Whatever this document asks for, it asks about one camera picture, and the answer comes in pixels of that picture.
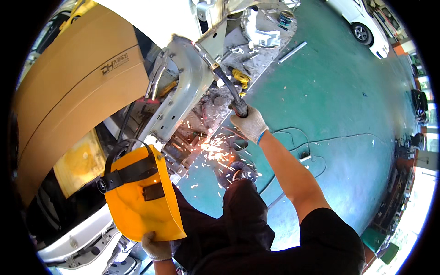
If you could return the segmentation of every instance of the white work glove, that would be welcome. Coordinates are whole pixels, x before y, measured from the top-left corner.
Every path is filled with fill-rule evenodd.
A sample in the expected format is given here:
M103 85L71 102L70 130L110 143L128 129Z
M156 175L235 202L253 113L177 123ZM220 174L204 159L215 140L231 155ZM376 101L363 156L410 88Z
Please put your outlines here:
M143 250L145 250L150 259L155 261L171 259L171 246L169 242L153 242L152 240L155 235L156 232L150 231L142 236L141 245Z
M248 105L248 116L246 118L231 115L231 122L237 127L237 130L241 131L255 144L258 144L263 132L269 129L260 112L250 105Z

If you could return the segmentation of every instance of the wire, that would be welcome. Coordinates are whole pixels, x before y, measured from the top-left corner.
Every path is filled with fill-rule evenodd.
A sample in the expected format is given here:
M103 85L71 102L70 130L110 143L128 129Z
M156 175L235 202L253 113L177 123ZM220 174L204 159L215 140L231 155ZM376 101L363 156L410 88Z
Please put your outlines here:
M140 275L143 275L149 268L152 266L153 261L149 262L146 267L139 273Z
M125 114L124 121L122 122L121 129L119 130L119 135L117 136L117 142L120 143L122 141L122 135L124 134L125 127L127 126L128 119L130 118L130 114L133 111L133 107L135 106L136 101L133 101L130 103L130 106L128 107L127 113Z
M294 140L293 140L293 135L292 135L292 133L290 133L290 132L285 132L286 130L297 130L297 131L300 131L301 133L303 133L303 135L305 136L305 138L307 139L307 142L305 142L305 143L303 143L303 144L301 144L301 145L299 145L299 146L296 146L295 145L295 142L294 142ZM292 149L292 150L289 150L289 152L294 152L294 151L298 151L298 149L299 148L301 148L302 146L304 146L304 145L308 145L308 154L309 155L311 155L312 157L315 157L315 158L321 158L321 159L323 159L324 160L324 164L325 164L325 166L324 166L324 170L321 172L321 173L319 173L319 175L317 175L317 176L314 176L314 178L316 179L317 177L319 177L320 175L322 175L324 172L325 172L325 170L327 169L327 161L326 161L326 159L324 158L324 157L321 157L321 156L315 156L315 155L312 155L312 153L311 153L311 151L310 151L310 145L311 145L311 143L320 143L320 142L324 142L324 141L331 141L331 140L336 140L336 139L347 139L347 138L352 138L352 137L355 137L355 136L374 136L375 138L377 138L378 140L380 140L383 144L385 144L388 148L389 148L389 145L385 142L385 141L383 141L381 138L379 138L377 135L375 135L375 134L372 134L372 133L368 133L368 132L365 132L365 133L360 133L360 134L354 134L354 135L348 135L348 136L336 136L336 137L333 137L333 138L328 138L328 139L321 139L321 140L315 140L315 141L310 141L310 139L308 138L308 136L306 135L306 133L304 132L304 131L302 131L301 129L299 129L299 128L296 128L296 127L287 127L287 128L283 128L283 129L279 129L279 130L272 130L271 131L271 133L272 134L279 134L279 133L284 133L284 134L289 134L290 135L290 137L291 137L291 139L292 139L292 144L293 144L293 147L294 147L294 149ZM272 178L268 181L268 183L263 187L263 189L261 189L261 191L260 192L258 192L258 194L259 195L261 195L261 194L263 194L266 190L267 190L267 188L269 188L269 186L273 183L273 181L275 180L275 174L272 176ZM269 206L268 206L268 209L270 209L270 208L272 208L277 202L279 202L282 198L284 197L284 192L281 194L281 195L279 195Z

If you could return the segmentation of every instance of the car wheel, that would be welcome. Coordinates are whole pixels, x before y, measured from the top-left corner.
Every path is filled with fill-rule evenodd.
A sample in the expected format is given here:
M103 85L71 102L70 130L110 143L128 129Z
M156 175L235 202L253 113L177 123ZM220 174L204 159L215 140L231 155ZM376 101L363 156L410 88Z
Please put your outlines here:
M371 31L361 23L353 23L352 24L352 32L355 38L364 45L368 45L373 40L373 35Z

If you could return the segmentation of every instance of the welding torch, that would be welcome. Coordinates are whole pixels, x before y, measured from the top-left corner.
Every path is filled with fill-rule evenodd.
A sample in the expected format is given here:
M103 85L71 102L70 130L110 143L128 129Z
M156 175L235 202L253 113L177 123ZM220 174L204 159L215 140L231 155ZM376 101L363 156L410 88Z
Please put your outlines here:
M224 71L220 68L220 65L209 55L209 53L197 42L192 42L195 51L198 55L208 64L212 72L226 84L227 88L231 91L234 100L231 102L232 109L239 117L247 117L247 104L238 94L237 89L231 80L226 76Z

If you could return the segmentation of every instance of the car door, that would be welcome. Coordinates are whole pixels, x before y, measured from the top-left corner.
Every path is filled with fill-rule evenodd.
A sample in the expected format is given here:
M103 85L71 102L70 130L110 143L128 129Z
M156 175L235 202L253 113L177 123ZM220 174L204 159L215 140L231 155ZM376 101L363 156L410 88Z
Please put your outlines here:
M342 16L348 21L361 15L363 10L362 0L328 0L328 3L342 13Z

